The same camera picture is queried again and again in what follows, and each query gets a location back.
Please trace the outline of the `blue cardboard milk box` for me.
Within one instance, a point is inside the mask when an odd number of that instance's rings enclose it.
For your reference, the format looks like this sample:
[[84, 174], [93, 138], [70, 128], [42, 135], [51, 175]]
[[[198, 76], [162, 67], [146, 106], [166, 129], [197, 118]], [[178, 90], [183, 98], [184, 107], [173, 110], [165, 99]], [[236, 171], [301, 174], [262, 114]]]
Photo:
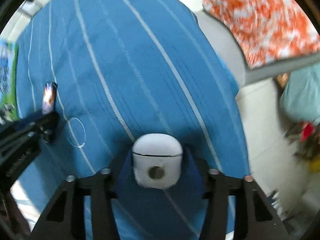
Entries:
[[18, 119], [16, 67], [18, 45], [1, 39], [1, 125]]

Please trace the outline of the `white earbud case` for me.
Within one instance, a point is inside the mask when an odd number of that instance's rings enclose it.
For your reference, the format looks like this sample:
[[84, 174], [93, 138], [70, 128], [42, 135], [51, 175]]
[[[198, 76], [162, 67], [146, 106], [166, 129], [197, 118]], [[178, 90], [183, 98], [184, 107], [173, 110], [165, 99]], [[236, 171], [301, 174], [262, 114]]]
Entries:
[[181, 175], [183, 148], [167, 134], [151, 133], [138, 138], [132, 147], [136, 182], [146, 188], [165, 190]]

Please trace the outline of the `small colourful card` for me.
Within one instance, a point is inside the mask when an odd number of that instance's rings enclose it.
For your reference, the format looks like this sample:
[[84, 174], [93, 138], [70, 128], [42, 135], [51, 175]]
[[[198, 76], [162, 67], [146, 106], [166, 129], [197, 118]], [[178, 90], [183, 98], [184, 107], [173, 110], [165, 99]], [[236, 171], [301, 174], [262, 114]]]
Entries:
[[57, 83], [47, 82], [44, 86], [41, 112], [43, 115], [55, 111]]

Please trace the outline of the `orange white patterned cloth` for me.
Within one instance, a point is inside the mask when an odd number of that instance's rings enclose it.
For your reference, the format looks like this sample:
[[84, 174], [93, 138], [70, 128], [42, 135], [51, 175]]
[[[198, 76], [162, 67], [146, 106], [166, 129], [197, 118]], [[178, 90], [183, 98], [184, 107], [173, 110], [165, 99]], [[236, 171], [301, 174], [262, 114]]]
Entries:
[[232, 33], [249, 68], [319, 51], [319, 34], [294, 0], [203, 0]]

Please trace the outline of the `blue striped bed sheet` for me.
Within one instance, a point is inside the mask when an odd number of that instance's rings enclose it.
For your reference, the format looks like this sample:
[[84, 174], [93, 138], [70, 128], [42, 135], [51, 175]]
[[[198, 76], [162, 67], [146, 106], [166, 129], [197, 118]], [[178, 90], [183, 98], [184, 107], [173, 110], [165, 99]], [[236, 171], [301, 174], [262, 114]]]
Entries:
[[196, 16], [178, 0], [52, 0], [18, 44], [20, 116], [40, 110], [54, 81], [61, 117], [19, 179], [33, 205], [43, 211], [68, 175], [125, 158], [112, 200], [121, 239], [198, 239], [207, 202], [193, 164], [157, 190], [136, 183], [131, 162], [139, 137], [164, 133], [227, 176], [249, 174], [236, 82]]

